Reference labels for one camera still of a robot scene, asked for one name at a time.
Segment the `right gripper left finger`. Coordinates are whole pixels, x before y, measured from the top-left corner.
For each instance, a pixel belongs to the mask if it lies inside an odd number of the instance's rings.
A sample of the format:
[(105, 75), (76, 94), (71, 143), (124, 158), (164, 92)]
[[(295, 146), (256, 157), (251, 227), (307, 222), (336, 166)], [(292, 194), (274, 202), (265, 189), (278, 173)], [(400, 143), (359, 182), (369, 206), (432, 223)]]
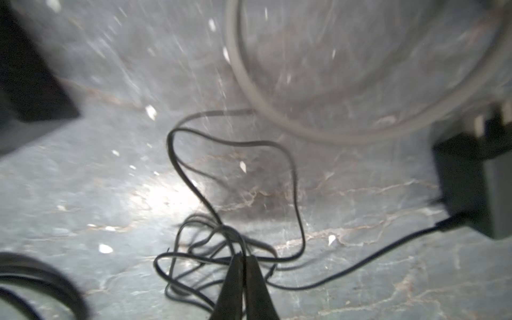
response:
[(221, 293), (209, 320), (240, 320), (243, 317), (244, 258), (233, 257)]

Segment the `black ribbed network switch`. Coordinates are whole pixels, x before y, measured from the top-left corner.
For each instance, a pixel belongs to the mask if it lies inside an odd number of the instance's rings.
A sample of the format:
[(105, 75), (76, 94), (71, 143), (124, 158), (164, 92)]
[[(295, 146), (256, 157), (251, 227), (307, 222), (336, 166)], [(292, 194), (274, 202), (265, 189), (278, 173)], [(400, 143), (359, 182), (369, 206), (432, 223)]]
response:
[(1, 2), (1, 157), (80, 117), (8, 1)]

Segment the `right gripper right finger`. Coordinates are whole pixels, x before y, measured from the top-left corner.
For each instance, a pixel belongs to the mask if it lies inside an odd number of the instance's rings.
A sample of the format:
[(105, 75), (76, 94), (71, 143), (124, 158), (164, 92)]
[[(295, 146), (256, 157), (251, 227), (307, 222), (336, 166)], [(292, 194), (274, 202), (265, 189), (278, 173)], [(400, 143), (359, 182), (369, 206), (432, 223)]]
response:
[(280, 320), (254, 256), (245, 258), (245, 306), (248, 320)]

